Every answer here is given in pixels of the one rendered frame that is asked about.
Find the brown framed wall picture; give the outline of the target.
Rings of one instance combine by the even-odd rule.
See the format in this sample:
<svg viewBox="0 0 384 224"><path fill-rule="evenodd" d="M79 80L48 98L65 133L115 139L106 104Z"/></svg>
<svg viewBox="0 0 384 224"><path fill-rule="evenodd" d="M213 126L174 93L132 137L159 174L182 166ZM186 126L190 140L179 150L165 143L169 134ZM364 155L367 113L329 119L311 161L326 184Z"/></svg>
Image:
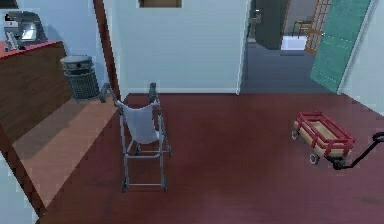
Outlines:
<svg viewBox="0 0 384 224"><path fill-rule="evenodd" d="M181 8L182 0L138 0L140 8Z"/></svg>

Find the dark wooden chair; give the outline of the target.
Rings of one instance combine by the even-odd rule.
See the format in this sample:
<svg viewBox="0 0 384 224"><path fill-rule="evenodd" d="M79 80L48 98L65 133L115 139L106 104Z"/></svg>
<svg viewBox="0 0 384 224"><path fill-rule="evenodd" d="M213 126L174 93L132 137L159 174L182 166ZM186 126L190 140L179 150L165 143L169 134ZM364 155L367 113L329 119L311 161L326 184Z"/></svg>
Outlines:
<svg viewBox="0 0 384 224"><path fill-rule="evenodd" d="M311 24L311 21L296 20L293 24L292 36L300 37L302 35L306 35L306 32L311 27Z"/></svg>

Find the grey pedestal statue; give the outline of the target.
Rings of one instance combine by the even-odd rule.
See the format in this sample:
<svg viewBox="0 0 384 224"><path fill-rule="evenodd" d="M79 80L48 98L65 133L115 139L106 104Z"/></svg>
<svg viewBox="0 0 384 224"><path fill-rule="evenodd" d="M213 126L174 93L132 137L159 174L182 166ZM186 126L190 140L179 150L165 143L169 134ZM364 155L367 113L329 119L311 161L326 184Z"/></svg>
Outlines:
<svg viewBox="0 0 384 224"><path fill-rule="evenodd" d="M248 41L254 43L256 41L256 25L262 21L262 13L259 9L254 11L253 17L250 19L250 30L248 34Z"/></svg>

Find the brown cabinet with red top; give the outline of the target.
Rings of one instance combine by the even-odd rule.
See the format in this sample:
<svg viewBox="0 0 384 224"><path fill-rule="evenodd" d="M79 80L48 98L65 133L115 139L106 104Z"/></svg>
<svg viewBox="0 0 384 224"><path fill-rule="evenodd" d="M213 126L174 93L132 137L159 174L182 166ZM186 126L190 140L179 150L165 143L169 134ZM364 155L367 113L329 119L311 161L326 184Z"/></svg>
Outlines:
<svg viewBox="0 0 384 224"><path fill-rule="evenodd" d="M0 41L0 125L17 141L71 98L60 60L62 41L4 50Z"/></svg>

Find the grey mesh waste bin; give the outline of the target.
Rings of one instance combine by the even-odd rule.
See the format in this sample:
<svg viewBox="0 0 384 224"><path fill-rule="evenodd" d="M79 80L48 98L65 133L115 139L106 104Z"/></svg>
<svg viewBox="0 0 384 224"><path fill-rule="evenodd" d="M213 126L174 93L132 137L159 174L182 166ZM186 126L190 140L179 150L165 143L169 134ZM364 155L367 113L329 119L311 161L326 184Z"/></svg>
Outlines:
<svg viewBox="0 0 384 224"><path fill-rule="evenodd" d="M92 99L100 94L91 56L70 55L60 62L76 101Z"/></svg>

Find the teal room door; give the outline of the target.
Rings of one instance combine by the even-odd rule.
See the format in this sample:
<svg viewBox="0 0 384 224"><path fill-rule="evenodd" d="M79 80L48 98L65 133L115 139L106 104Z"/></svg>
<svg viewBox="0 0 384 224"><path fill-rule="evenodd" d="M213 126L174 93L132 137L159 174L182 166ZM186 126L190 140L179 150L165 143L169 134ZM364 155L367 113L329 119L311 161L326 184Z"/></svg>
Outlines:
<svg viewBox="0 0 384 224"><path fill-rule="evenodd" d="M336 93L371 0L331 0L310 78Z"/></svg>

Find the wooden lattice door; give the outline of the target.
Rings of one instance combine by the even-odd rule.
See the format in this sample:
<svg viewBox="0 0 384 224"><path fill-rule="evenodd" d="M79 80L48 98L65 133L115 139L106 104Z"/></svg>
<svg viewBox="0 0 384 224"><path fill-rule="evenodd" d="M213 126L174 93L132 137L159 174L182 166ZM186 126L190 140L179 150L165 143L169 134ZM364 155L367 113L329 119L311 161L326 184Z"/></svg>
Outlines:
<svg viewBox="0 0 384 224"><path fill-rule="evenodd" d="M311 25L306 32L307 40L305 50L309 53L317 53L317 48L323 34L323 28L325 27L325 21L330 5L331 0L316 1Z"/></svg>

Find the grey coffee machine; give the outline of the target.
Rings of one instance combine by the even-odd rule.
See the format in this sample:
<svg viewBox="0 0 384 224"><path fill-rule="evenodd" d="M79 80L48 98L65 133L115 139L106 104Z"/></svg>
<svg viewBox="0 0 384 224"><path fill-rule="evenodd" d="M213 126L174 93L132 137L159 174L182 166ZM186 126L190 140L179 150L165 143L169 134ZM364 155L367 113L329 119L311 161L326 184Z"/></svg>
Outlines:
<svg viewBox="0 0 384 224"><path fill-rule="evenodd" d="M48 41L40 17L30 11L9 11L4 16L4 51L25 50Z"/></svg>

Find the red wooden toy wagon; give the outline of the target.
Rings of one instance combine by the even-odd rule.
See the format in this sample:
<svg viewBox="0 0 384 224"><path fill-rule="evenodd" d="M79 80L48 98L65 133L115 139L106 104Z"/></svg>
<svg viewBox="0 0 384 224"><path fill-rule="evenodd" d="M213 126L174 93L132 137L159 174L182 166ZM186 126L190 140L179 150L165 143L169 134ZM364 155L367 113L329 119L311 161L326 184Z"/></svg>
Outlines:
<svg viewBox="0 0 384 224"><path fill-rule="evenodd" d="M384 142L384 132L372 136L372 144L350 165L347 157L356 141L344 128L323 112L299 112L293 123L291 138L301 137L313 150L309 155L311 165L317 165L321 158L329 161L334 170L354 168L379 143Z"/></svg>

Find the grey folding stroller white seat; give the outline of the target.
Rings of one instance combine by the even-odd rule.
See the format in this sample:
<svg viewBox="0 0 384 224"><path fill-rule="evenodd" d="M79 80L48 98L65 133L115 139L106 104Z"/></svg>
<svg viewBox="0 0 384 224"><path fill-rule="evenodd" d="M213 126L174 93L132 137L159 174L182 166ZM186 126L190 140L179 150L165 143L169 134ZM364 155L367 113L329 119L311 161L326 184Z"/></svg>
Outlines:
<svg viewBox="0 0 384 224"><path fill-rule="evenodd" d="M161 101L156 87L155 83L149 85L149 104L137 109L118 100L110 83L104 83L100 91L100 102L105 103L106 95L110 93L119 114L124 165L123 193L127 191L129 186L160 186L164 192L168 190L164 172L164 154L167 153L171 157L172 147L169 145ZM158 183L132 183L129 176L128 161L134 159L158 159L160 181Z"/></svg>

